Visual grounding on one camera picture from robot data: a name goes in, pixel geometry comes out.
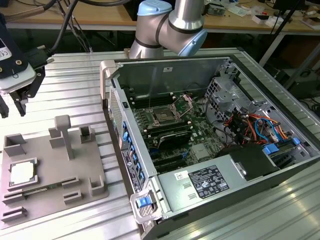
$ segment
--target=ventilation grille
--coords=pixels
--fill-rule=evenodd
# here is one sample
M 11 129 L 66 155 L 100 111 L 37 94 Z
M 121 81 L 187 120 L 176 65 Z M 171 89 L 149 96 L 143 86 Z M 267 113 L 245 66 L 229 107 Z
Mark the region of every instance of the ventilation grille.
M 212 95 L 212 93 L 219 92 L 220 90 L 221 90 L 221 87 L 213 80 L 207 90 L 207 96 L 209 97 L 210 95 Z M 219 105 L 215 101 L 215 97 L 213 95 L 210 99 L 210 103 L 213 106 L 214 110 L 216 111 L 216 116 L 218 119 L 221 119 L 222 121 L 228 120 L 228 117 L 224 113 L 220 112 Z
M 123 128 L 122 128 L 123 118 L 122 118 L 122 114 L 120 111 L 120 107 L 119 107 L 117 99 L 116 99 L 114 89 L 112 87 L 110 88 L 110 108 L 112 111 L 113 122 L 115 123 L 115 126 L 117 128 L 117 131 L 119 133 L 119 137 L 122 137 L 122 135 L 123 135 Z

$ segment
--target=barcode sticker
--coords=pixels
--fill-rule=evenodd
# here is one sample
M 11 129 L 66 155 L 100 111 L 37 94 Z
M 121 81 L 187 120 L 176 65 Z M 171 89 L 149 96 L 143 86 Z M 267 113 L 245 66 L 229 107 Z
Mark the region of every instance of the barcode sticker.
M 175 178 L 176 178 L 177 181 L 189 177 L 187 170 L 185 170 L 185 171 L 180 171 L 180 172 L 176 172 L 176 173 L 174 174 L 174 176 L 175 176 Z

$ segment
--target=blue latch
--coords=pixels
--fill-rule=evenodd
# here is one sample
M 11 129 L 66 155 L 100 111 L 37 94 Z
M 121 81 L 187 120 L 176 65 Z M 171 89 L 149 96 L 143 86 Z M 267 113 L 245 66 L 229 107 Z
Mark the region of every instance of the blue latch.
M 134 164 L 137 164 L 137 162 L 138 162 L 137 154 L 134 154 L 134 155 L 133 155 L 133 163 L 134 163 Z
M 143 208 L 152 204 L 151 198 L 149 196 L 141 197 L 136 200 L 138 208 Z
M 292 141 L 293 141 L 293 143 L 294 143 L 295 145 L 299 145 L 299 144 L 300 144 L 300 140 L 299 140 L 298 138 L 296 138 L 296 137 L 294 137 L 294 138 L 292 139 Z
M 123 141 L 126 142 L 128 140 L 128 137 L 129 137 L 129 133 L 127 131 L 124 132 L 123 137 L 122 137 Z
M 269 144 L 269 145 L 265 146 L 263 151 L 266 154 L 270 155 L 270 154 L 273 154 L 275 152 L 278 152 L 279 148 L 274 143 L 272 143 L 272 144 Z
M 141 170 L 141 165 L 140 165 L 140 163 L 138 162 L 138 163 L 136 164 L 136 171 L 137 171 L 137 173 L 139 173 L 140 170 Z
M 142 182 L 144 182 L 144 180 L 145 180 L 145 175 L 144 175 L 143 172 L 140 172 L 139 178 L 140 178 L 140 180 L 141 180 Z

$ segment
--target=power supply label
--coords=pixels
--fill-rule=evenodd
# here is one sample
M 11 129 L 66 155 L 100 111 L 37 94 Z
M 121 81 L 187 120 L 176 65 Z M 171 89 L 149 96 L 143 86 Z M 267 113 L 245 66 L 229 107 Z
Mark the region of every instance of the power supply label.
M 201 199 L 206 199 L 229 189 L 216 165 L 190 172 L 189 177 Z

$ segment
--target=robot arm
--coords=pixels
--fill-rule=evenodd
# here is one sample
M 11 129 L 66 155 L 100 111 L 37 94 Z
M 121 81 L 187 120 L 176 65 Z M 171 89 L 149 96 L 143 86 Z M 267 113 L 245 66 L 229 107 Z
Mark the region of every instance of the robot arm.
M 56 44 L 51 49 L 41 46 L 27 53 L 22 53 L 10 37 L 5 26 L 5 18 L 0 13 L 0 114 L 2 118 L 8 117 L 9 108 L 1 94 L 9 94 L 20 115 L 23 117 L 26 114 L 25 104 L 28 98 L 34 98 L 39 90 L 45 77 L 45 65 L 53 62 L 50 57 L 59 44 L 78 1 L 87 1 L 88 4 L 92 4 L 88 0 L 72 2 Z M 108 7 L 129 1 L 119 0 L 104 4 Z M 139 6 L 135 41 L 129 57 L 131 59 L 160 58 L 163 56 L 163 47 L 178 56 L 194 55 L 207 36 L 207 31 L 203 29 L 204 1 L 177 0 L 175 10 L 172 10 L 171 4 L 165 1 L 143 1 Z M 55 0 L 51 0 L 50 6 L 54 3 Z M 24 14 L 17 14 L 14 19 L 9 18 L 9 20 L 23 18 Z
M 0 94 L 9 94 L 23 117 L 28 98 L 34 98 L 45 78 L 45 65 L 52 62 L 45 46 L 22 53 L 8 33 L 0 16 Z M 9 108 L 0 95 L 0 114 L 9 115 Z
M 175 9 L 161 0 L 139 5 L 135 41 L 130 59 L 163 57 L 163 47 L 181 57 L 194 55 L 204 43 L 202 12 L 205 0 L 177 0 Z

